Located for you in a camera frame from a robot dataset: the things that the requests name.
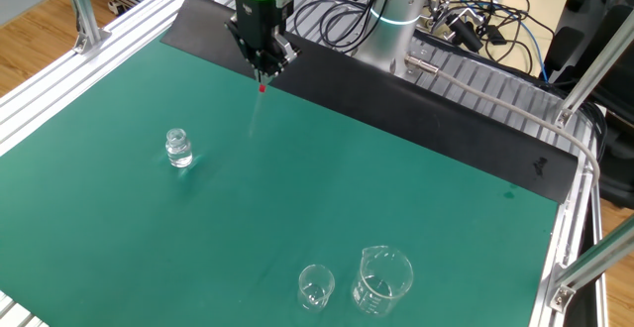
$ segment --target green work surface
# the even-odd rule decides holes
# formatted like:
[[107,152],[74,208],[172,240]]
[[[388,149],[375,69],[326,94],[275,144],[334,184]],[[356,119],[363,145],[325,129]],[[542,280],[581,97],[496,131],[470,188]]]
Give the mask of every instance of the green work surface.
[[[0,290],[64,327],[526,326],[557,208],[158,41],[0,158],[0,205]],[[374,245],[414,268],[378,319],[351,296]],[[311,264],[336,280],[319,314]]]

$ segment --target measuring beaker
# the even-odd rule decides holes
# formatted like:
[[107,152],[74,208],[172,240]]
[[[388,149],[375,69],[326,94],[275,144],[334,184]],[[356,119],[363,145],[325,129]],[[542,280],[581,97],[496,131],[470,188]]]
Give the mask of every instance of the measuring beaker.
[[412,265],[403,253],[387,246],[365,248],[353,283],[353,300],[361,311],[384,316],[413,281]]
[[335,289],[335,277],[328,268],[320,265],[306,267],[299,275],[297,298],[309,311],[320,311],[328,303]]

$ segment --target small glass jar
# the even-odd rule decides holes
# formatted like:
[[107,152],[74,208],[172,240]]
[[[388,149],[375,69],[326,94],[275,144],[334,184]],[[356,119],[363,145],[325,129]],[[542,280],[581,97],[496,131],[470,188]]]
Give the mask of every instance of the small glass jar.
[[187,167],[191,164],[193,155],[191,154],[191,143],[187,139],[187,134],[182,129],[171,129],[167,132],[167,142],[165,143],[167,156],[171,165],[175,167]]

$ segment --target aluminum frame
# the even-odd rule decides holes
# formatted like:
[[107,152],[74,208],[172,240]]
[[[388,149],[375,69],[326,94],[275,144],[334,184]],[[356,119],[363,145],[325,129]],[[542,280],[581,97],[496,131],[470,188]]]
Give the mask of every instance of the aluminum frame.
[[110,33],[99,29],[90,0],[70,0],[70,5],[77,19],[77,41],[74,50],[81,54],[98,46]]
[[[101,47],[84,54],[75,52],[64,54],[0,98],[0,156],[19,144],[95,82],[164,32],[173,22],[183,1],[143,1],[104,28],[111,32],[112,36],[106,39]],[[230,7],[234,6],[234,0],[214,1]],[[311,0],[295,0],[295,6],[298,8],[307,1]],[[317,30],[317,21],[328,8],[327,5],[318,6],[302,13],[301,19],[298,19],[298,29],[294,29],[294,25],[291,25],[293,19],[289,19],[289,31],[299,31],[305,38],[322,44],[323,41]],[[341,19],[332,31],[340,33],[346,31],[351,27],[353,20]],[[417,56],[438,65],[459,80],[544,119],[554,118],[557,105],[562,101],[505,72],[455,54],[445,53],[429,44],[413,41],[410,49]],[[434,81],[422,72],[408,72],[406,77],[419,84],[421,90],[434,91],[580,158],[569,197],[557,211],[552,239],[529,324],[530,327],[562,326],[564,316],[548,306],[546,289],[551,279],[553,266],[555,264],[568,265],[578,255],[586,207],[590,197],[591,172],[586,158],[568,141],[559,138],[554,133],[531,125],[501,108],[495,108],[491,103],[469,96],[448,83],[438,79]],[[571,119],[571,124],[567,130],[591,147],[595,153],[596,137],[587,118],[577,113]],[[600,221],[595,225],[593,233],[600,236]],[[605,306],[604,283],[603,288],[599,290],[597,300],[600,301],[600,306]],[[601,320],[607,321],[605,309],[599,307],[599,304],[597,309],[600,310]]]

